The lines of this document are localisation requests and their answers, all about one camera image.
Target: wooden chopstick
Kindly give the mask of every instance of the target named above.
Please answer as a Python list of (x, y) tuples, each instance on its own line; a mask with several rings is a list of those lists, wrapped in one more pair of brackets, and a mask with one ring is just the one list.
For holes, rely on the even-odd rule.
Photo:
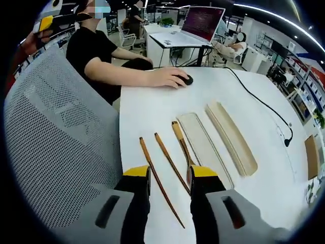
[(172, 166), (174, 172), (176, 173), (178, 179), (181, 181), (182, 185), (184, 186), (184, 188), (186, 189), (187, 193), (190, 195), (190, 191), (189, 188), (187, 186), (187, 184), (185, 183), (185, 181), (183, 180), (182, 176), (180, 175), (180, 173), (178, 172), (172, 158), (170, 157), (167, 149), (165, 148), (165, 145), (163, 143), (163, 141), (161, 140), (161, 138), (159, 137), (158, 133), (154, 133), (154, 136), (156, 137), (156, 141), (158, 142), (162, 152), (164, 153), (165, 157), (167, 158), (168, 162), (170, 163), (170, 165)]
[(182, 131), (181, 131), (181, 128), (179, 127), (179, 124), (177, 121), (173, 121), (172, 122), (172, 127), (173, 127), (173, 130), (175, 132), (175, 135), (183, 149), (183, 152), (184, 152), (184, 155), (186, 157), (186, 161), (187, 161), (187, 164), (188, 164), (188, 167), (190, 167), (190, 165), (195, 165), (195, 163), (193, 162), (190, 154), (189, 154), (189, 151), (188, 151), (188, 148), (186, 146), (186, 143), (185, 143), (185, 139), (183, 137), (183, 134), (182, 134)]
[(142, 147), (142, 150), (143, 150), (144, 156), (146, 157), (146, 160), (147, 160), (148, 164), (149, 164), (150, 167), (151, 167), (151, 170), (152, 170), (153, 176), (155, 177), (155, 179), (156, 179), (156, 181), (157, 181), (157, 183), (158, 183), (158, 186), (159, 186), (159, 188), (160, 188), (160, 190), (161, 190), (161, 192), (162, 192), (164, 198), (166, 199), (166, 202), (167, 202), (168, 206), (171, 208), (171, 210), (172, 210), (173, 214), (175, 215), (175, 217), (177, 218), (178, 222), (179, 222), (179, 223), (181, 224), (181, 226), (185, 229), (185, 226), (183, 225), (181, 219), (178, 217), (178, 215), (177, 215), (177, 213), (176, 213), (174, 207), (172, 206), (172, 203), (170, 202), (170, 200), (169, 200), (169, 198), (168, 198), (168, 196), (167, 196), (167, 193), (165, 192), (165, 190), (164, 190), (164, 188), (163, 188), (163, 186), (162, 186), (162, 184), (161, 184), (161, 182), (160, 182), (160, 180), (159, 180), (159, 177), (158, 177), (158, 175), (157, 175), (156, 170), (154, 169), (154, 166), (153, 166), (153, 163), (152, 163), (152, 161), (151, 161), (151, 158), (150, 158), (149, 152), (148, 152), (148, 150), (147, 150), (146, 144), (144, 143), (144, 140), (143, 140), (142, 137), (140, 137), (140, 144), (141, 144), (141, 147)]

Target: computer mouse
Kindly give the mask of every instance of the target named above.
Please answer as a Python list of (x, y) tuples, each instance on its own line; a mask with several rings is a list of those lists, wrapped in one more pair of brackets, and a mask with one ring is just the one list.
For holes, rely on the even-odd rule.
[(184, 83), (186, 85), (191, 85), (193, 83), (193, 78), (190, 76), (190, 75), (187, 75), (188, 76), (188, 80), (186, 78), (184, 78), (183, 76), (180, 76), (180, 75), (175, 75), (176, 77), (180, 78), (182, 81), (184, 81)]

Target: hand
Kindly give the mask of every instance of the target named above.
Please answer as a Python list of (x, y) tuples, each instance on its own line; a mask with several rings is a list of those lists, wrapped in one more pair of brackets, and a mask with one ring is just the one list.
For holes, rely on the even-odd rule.
[(26, 40), (21, 44), (24, 52), (27, 55), (31, 55), (37, 51), (36, 43), (38, 39), (41, 39), (43, 43), (48, 43), (50, 41), (50, 35), (53, 33), (53, 30), (44, 30), (38, 34), (33, 32), (29, 33), (26, 37)]
[(153, 65), (153, 61), (150, 58), (144, 57), (144, 56), (142, 56), (141, 58), (143, 58), (144, 60), (147, 60), (148, 62), (150, 62)]
[(146, 82), (148, 86), (172, 86), (174, 88), (178, 88), (179, 85), (183, 87), (187, 87), (187, 85), (180, 78), (175, 75), (179, 75), (188, 79), (187, 74), (175, 67), (166, 67), (161, 68), (151, 72), (146, 73)]

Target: black shirt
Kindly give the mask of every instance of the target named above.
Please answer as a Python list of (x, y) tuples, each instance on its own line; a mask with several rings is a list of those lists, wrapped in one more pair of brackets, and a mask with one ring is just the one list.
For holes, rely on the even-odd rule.
[(138, 19), (136, 19), (134, 16), (140, 16), (140, 10), (138, 9), (137, 6), (132, 6), (130, 10), (130, 23), (135, 24), (135, 23), (140, 23)]
[(111, 63), (112, 52), (116, 48), (117, 46), (102, 31), (96, 30), (94, 33), (85, 27), (80, 27), (72, 35), (67, 47), (67, 59), (71, 65), (110, 104), (119, 98), (121, 87), (93, 81), (85, 75), (84, 70), (87, 63), (94, 57)]

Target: laptop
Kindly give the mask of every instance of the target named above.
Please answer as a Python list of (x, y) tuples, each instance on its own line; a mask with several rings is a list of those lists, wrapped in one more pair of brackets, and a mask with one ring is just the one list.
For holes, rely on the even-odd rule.
[(190, 7), (180, 32), (150, 34), (164, 48), (211, 46), (225, 9)]

